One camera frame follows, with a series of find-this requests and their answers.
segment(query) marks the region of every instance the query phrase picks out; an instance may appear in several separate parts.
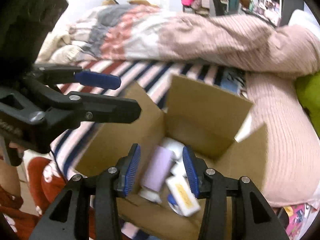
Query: black cable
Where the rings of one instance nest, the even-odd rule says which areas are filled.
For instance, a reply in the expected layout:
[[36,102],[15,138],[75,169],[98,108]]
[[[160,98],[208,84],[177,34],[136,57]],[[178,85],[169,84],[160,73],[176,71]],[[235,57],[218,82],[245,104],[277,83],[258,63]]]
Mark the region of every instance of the black cable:
[[53,150],[51,149],[51,147],[50,147],[50,152],[52,153],[52,157],[53,157],[53,159],[54,159],[54,162],[55,162],[56,165],[57,165],[57,169],[58,169],[59,175],[63,178],[65,184],[67,184],[67,179],[66,179],[66,177],[63,175],[62,171],[60,170],[59,165],[58,165],[58,162],[57,162],[57,158],[56,158]]

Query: screw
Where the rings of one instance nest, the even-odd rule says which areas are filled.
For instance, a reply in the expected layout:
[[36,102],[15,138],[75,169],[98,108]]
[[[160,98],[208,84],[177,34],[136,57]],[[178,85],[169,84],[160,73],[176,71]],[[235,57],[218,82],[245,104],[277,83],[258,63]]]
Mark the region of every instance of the screw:
[[80,100],[81,97],[78,96],[78,95],[71,95],[71,96],[69,96],[69,99],[70,99],[70,100],[73,100],[73,101],[77,101],[77,100]]
[[241,180],[242,180],[243,183],[249,183],[250,182],[250,179],[248,177],[246,177],[246,176],[242,177]]
[[74,175],[73,177],[72,177],[72,180],[73,181],[78,181],[78,180],[80,180],[81,179],[81,175],[80,174],[76,174],[76,175]]
[[116,167],[110,167],[110,168],[108,169],[108,172],[112,174],[112,173],[116,173],[117,170],[118,170],[118,169],[117,169]]
[[92,114],[91,112],[86,112],[86,113],[85,113],[85,118],[86,118],[87,120],[91,120],[92,117],[93,117],[93,114]]
[[209,175],[213,175],[213,174],[216,173],[216,171],[215,171],[214,169],[211,169],[211,168],[207,169],[205,172],[206,172],[207,174],[209,174]]
[[42,111],[36,111],[30,114],[30,122],[39,122],[44,119],[45,113]]

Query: white box with yellow label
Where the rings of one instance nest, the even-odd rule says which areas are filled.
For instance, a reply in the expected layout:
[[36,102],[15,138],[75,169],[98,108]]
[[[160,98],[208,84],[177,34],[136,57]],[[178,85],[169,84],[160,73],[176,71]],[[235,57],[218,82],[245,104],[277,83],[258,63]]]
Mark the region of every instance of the white box with yellow label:
[[165,182],[184,216],[189,217],[200,210],[200,205],[184,177],[173,176]]

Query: bottle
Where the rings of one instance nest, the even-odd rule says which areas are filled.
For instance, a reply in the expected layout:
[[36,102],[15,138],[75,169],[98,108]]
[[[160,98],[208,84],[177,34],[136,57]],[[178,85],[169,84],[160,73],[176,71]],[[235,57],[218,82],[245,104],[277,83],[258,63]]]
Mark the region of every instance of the bottle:
[[254,8],[254,3],[253,3],[253,0],[251,0],[250,5],[249,5],[249,11],[252,12],[253,8]]

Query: open box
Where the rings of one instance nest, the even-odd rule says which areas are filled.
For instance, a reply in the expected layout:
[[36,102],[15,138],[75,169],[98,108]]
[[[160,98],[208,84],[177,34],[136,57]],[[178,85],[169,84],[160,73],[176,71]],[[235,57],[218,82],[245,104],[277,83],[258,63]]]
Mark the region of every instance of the open box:
[[132,193],[117,199],[118,212],[125,220],[161,239],[198,238],[205,200],[201,211],[182,217],[167,204],[169,190],[164,186],[161,204],[138,195],[140,180],[157,145],[164,137],[190,145],[208,167],[225,177],[248,176],[261,189],[267,159],[267,129],[264,126],[241,142],[234,140],[252,103],[217,86],[173,76],[167,95],[167,113],[160,110],[137,83],[127,88],[125,98],[137,100],[141,116],[132,124],[106,123],[90,142],[76,169],[93,176],[114,166],[128,154],[133,143],[141,146],[141,160]]

